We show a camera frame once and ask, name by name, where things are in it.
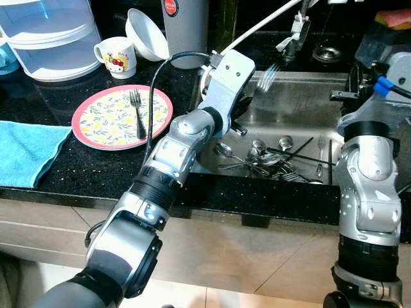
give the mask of pink plate rim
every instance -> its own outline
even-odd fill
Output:
[[[73,118],[71,120],[71,127],[73,129],[74,136],[83,144],[86,146],[90,146],[92,148],[98,149],[98,150],[125,150],[125,149],[130,149],[134,148],[136,146],[140,146],[144,143],[147,142],[147,138],[144,140],[137,141],[135,143],[131,144],[119,144],[119,145],[106,145],[106,144],[100,144],[94,141],[91,141],[88,139],[80,129],[80,118],[84,112],[84,110],[91,104],[94,103],[97,99],[102,98],[103,96],[106,96],[107,94],[114,93],[114,92],[119,92],[123,90],[132,90],[132,89],[139,89],[139,90],[147,90],[150,91],[150,87],[147,85],[119,85],[117,87],[109,88],[103,91],[100,91],[99,93],[95,93],[95,95],[90,96],[87,98],[74,112]],[[165,95],[164,92],[160,91],[159,89],[154,89],[154,93],[159,95],[167,104],[168,106],[168,114],[167,114],[167,119],[165,122],[162,124],[162,126],[155,132],[153,133],[153,138],[158,136],[160,133],[162,133],[163,130],[166,129],[168,124],[171,121],[171,117],[173,116],[173,104],[171,104],[171,100],[167,95]]]

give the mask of red logo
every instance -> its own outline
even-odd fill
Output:
[[[164,0],[164,9],[166,10],[167,15],[174,17],[179,11],[179,4],[177,0]]]

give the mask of hello kitty mug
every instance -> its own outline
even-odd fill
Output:
[[[96,44],[94,54],[117,79],[129,78],[136,73],[134,45],[127,37],[111,37]]]

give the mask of plate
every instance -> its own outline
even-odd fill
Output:
[[[124,150],[140,146],[146,139],[137,138],[136,109],[130,104],[130,90],[141,97],[139,113],[148,131],[148,95],[146,85],[120,85],[103,90],[86,99],[75,111],[71,126],[76,138],[86,146],[99,150]],[[153,138],[166,129],[173,115],[170,99],[154,90]]]

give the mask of sink basin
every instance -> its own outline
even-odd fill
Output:
[[[326,140],[322,160],[328,161],[329,140],[332,140],[332,162],[340,155],[344,139],[335,128],[340,117],[340,103],[329,101],[332,90],[343,90],[347,74],[279,72],[275,83],[267,93],[255,93],[257,81],[264,72],[256,72],[248,83],[245,92],[254,96],[248,110],[236,121],[248,130],[240,137],[230,132],[220,139],[213,139],[199,156],[200,165],[211,173],[231,176],[250,176],[260,178],[247,166],[232,169],[218,169],[219,164],[235,163],[235,158],[225,158],[214,148],[217,142],[229,145],[234,154],[245,158],[254,139],[261,139],[271,148],[281,149],[279,139],[284,135],[293,138],[294,146],[290,153],[303,145],[310,137],[313,140],[299,154],[319,158],[318,141],[320,135]],[[296,172],[306,178],[330,184],[328,165],[323,164],[321,177],[315,174],[316,162],[294,157],[290,161]]]

